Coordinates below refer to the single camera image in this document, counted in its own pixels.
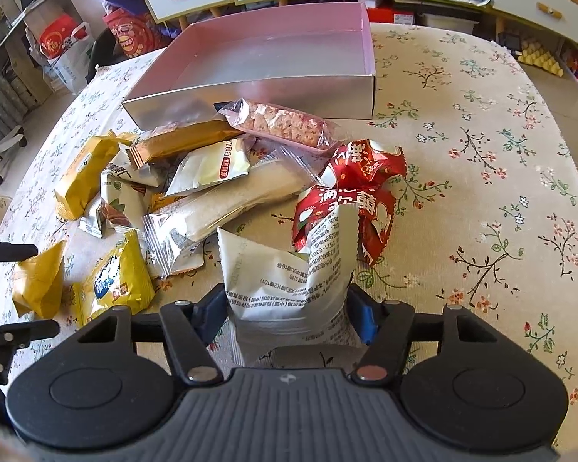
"pink box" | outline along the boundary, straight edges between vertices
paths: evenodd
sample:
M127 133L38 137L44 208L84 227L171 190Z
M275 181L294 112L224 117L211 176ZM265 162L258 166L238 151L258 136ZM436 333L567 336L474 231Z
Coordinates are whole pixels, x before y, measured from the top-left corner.
M240 97L370 119L375 57L361 3L264 8L189 26L123 105L142 130L206 121Z

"floral tablecloth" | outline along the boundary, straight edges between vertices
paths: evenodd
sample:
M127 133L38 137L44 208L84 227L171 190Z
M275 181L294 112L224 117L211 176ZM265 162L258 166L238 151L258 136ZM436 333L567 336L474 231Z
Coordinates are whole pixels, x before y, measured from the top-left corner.
M578 172L544 100L496 44L438 29L372 26L377 68L373 121L340 121L354 138L401 145L408 161L397 178L393 234L373 267L355 279L378 299L440 313L463 304L561 377L570 408L556 446L578 447ZM65 254L59 337L17 353L11 380L79 322L71 284L87 276L119 239L88 236L54 210L56 181L86 140L109 129L131 131L127 94L158 53L99 70L36 156L0 228L3 240L45 249L61 239ZM289 249L295 199L259 208L228 230ZM197 301L222 280L217 243L205 266L155 280L150 310ZM11 301L13 265L0 264L0 324L18 321ZM225 365L226 327L211 344ZM432 354L414 346L410 363ZM351 366L361 350L321 348L266 357L271 366ZM158 351L151 355L160 359Z

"drawer handle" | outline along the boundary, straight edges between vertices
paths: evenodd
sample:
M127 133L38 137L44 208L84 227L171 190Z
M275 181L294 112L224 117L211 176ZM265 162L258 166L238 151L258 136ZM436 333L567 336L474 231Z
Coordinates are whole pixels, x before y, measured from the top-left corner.
M554 17L555 19L562 19L563 18L563 14L560 13L558 10L551 8L548 5L544 5L541 2L538 2L538 9L540 9L545 14L548 14L548 15Z

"tiled floor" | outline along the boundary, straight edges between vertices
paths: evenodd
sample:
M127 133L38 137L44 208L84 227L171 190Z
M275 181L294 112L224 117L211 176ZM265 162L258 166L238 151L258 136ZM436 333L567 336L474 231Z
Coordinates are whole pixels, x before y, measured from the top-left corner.
M532 66L525 66L531 80L543 95L558 123L563 138L578 167L578 86L566 75L558 78ZM66 90L56 94L43 106L32 112L24 122L28 146L19 149L8 168L3 171L4 183L0 194L13 196L36 153L51 132L57 120L73 100Z

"yellow egg carton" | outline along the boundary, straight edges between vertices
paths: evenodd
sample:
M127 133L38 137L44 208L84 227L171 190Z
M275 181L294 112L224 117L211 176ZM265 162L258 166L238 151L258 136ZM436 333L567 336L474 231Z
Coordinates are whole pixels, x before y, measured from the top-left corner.
M522 40L522 54L518 62L531 66L541 67L556 76L563 76L563 69L556 58L542 47L542 44L534 40Z

